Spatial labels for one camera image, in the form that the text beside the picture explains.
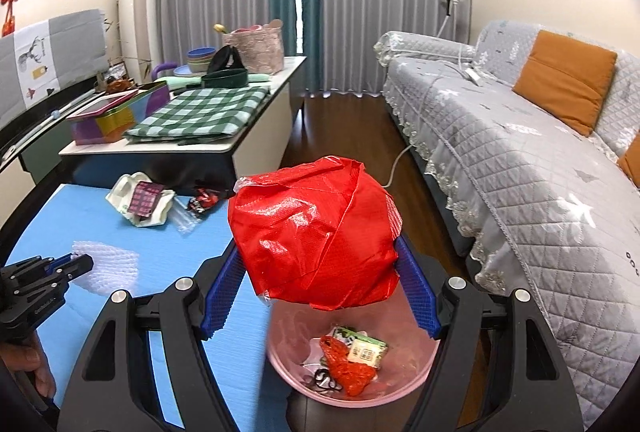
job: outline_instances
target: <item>air conditioner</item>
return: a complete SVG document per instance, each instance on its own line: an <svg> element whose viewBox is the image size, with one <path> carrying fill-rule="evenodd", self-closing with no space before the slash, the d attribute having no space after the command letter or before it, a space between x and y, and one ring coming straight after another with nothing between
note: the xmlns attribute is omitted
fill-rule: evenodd
<svg viewBox="0 0 640 432"><path fill-rule="evenodd" d="M156 0L118 0L120 45L129 77L138 84L150 81L160 62Z"/></svg>

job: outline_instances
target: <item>human hand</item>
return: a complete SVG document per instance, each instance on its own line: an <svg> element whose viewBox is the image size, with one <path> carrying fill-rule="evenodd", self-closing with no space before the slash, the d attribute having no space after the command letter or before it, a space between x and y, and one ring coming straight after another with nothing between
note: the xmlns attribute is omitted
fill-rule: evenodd
<svg viewBox="0 0 640 432"><path fill-rule="evenodd" d="M43 398L55 396L56 382L37 333L34 332L23 346L0 343L0 358L12 374L21 370L33 372L36 390Z"/></svg>

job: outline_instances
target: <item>gray quilted sofa cover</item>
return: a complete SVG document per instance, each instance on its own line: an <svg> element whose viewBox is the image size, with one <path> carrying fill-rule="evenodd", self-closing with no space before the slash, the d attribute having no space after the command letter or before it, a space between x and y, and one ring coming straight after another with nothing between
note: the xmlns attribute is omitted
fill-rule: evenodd
<svg viewBox="0 0 640 432"><path fill-rule="evenodd" d="M640 60L616 51L587 139L511 90L541 28L492 22L477 47L392 32L375 51L388 66L386 101L459 232L476 239L478 284L532 293L586 428L640 355L640 195L615 163L640 128ZM478 71L479 84L465 79L464 66Z"/></svg>

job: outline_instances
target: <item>blue mat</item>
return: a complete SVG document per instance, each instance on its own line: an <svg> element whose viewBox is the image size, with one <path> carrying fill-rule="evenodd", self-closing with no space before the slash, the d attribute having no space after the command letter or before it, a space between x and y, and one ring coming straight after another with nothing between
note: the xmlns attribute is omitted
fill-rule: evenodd
<svg viewBox="0 0 640 432"><path fill-rule="evenodd" d="M105 200L107 190L64 186L40 210L20 237L9 263L34 255L65 255L76 240L91 240L140 253L135 296L163 291L181 276L193 275L207 258L221 255L231 240L226 203L221 203L189 235L168 222L133 227ZM38 329L58 384L60 405L76 358L106 297L71 285L66 304ZM265 367L264 343L269 310L244 277L225 327L204 342L209 363L226 404L241 432L289 431L285 421L290 388ZM238 344L242 340L239 352ZM169 382L160 333L151 333L151 352L164 418L182 425ZM260 386L263 369L264 383Z"/></svg>

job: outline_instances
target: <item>metal screw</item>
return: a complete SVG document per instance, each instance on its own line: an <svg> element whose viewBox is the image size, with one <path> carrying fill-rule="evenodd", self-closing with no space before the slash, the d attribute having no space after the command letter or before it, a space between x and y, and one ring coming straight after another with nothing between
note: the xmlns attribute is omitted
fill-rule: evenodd
<svg viewBox="0 0 640 432"><path fill-rule="evenodd" d="M178 291L187 291L188 289L191 289L191 286L193 286L193 280L189 277L178 278L175 282L175 288Z"/></svg>
<svg viewBox="0 0 640 432"><path fill-rule="evenodd" d="M453 289L464 289L466 287L466 281L460 277L451 277L449 279L449 286Z"/></svg>
<svg viewBox="0 0 640 432"><path fill-rule="evenodd" d="M529 300L531 300L531 295L529 294L529 292L527 290L518 289L518 290L516 290L516 298L520 302L529 302Z"/></svg>
<svg viewBox="0 0 640 432"><path fill-rule="evenodd" d="M127 299L127 292L120 289L116 291L113 295L111 295L111 302L119 304L120 302L124 302Z"/></svg>

